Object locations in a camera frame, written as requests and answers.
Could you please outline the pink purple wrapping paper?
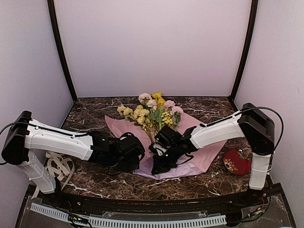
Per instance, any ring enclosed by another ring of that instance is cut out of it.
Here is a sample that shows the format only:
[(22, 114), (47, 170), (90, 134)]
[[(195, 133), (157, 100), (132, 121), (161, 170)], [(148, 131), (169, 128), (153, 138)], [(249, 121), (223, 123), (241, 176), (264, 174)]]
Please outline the pink purple wrapping paper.
[(194, 151), (194, 146), (190, 146), (190, 153), (194, 156), (193, 159), (187, 161), (188, 157), (183, 155), (177, 161), (177, 168), (173, 168), (165, 173), (153, 175), (152, 152), (148, 149), (151, 140), (148, 134), (142, 130), (141, 127), (136, 126), (133, 122), (129, 122), (125, 119), (113, 119), (106, 115), (105, 121), (115, 137), (118, 138), (122, 136), (123, 133), (130, 132), (140, 140), (145, 149), (145, 156), (140, 161), (139, 168), (134, 170), (133, 174), (154, 180), (188, 177), (205, 173), (226, 143), (226, 141), (213, 143), (203, 148), (199, 148), (197, 151)]

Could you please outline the yellow fuzzy poppy stem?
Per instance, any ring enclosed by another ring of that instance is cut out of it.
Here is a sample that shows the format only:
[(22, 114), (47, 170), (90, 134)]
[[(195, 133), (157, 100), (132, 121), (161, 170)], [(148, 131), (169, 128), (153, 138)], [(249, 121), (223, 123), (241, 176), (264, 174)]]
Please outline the yellow fuzzy poppy stem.
[(162, 93), (157, 92), (152, 94), (152, 98), (156, 102), (157, 106), (162, 106), (166, 102), (164, 98), (162, 97)]

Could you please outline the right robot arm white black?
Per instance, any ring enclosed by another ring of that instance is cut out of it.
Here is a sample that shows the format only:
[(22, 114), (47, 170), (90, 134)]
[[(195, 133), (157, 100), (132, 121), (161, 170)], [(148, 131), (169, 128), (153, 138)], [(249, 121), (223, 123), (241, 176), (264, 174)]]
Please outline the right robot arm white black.
[(168, 126), (162, 127), (155, 136), (156, 143), (149, 147), (154, 152), (151, 173), (157, 175), (169, 172), (177, 168), (181, 156), (192, 159), (192, 152), (206, 146), (245, 138), (251, 147), (252, 165), (250, 190), (243, 194), (242, 201), (247, 206), (253, 206), (261, 198), (260, 190), (264, 188), (271, 157), (276, 150), (275, 123), (263, 112), (265, 109), (246, 103), (241, 110), (225, 118), (190, 127), (183, 134)]

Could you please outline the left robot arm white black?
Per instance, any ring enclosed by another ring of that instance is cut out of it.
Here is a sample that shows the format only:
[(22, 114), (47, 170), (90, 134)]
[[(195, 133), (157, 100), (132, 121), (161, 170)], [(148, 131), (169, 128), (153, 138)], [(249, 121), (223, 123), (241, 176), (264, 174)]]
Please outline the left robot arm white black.
[(45, 125), (24, 111), (4, 127), (8, 130), (1, 152), (5, 163), (18, 166), (39, 190), (57, 207), (67, 203), (67, 196), (59, 189), (59, 182), (38, 160), (34, 150), (56, 152), (120, 171), (139, 168), (145, 149), (132, 133), (119, 138), (105, 137), (98, 131), (75, 133)]

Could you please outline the yellow daisy flower bunch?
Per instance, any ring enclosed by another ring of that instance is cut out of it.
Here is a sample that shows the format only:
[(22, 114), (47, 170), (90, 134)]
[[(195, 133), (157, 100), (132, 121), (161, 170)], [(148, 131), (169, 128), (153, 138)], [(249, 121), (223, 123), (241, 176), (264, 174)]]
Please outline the yellow daisy flower bunch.
[(173, 125), (172, 115), (168, 112), (163, 112), (161, 114), (161, 124), (162, 125)]

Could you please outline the pink rose flower stem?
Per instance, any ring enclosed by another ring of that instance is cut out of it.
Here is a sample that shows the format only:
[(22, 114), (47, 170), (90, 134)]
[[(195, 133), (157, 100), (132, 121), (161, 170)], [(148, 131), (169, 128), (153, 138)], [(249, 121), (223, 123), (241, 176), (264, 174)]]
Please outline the pink rose flower stem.
[(172, 100), (165, 100), (166, 102), (162, 106), (157, 106), (156, 102), (152, 98), (152, 95), (148, 93), (143, 93), (139, 95), (139, 102), (145, 109), (150, 111), (150, 119), (152, 120), (153, 129), (158, 132), (162, 127), (167, 125), (162, 125), (161, 114), (163, 112), (168, 112), (172, 115), (173, 125), (168, 125), (170, 128), (177, 130), (179, 123), (181, 121), (181, 116), (184, 111), (181, 107), (177, 106)]

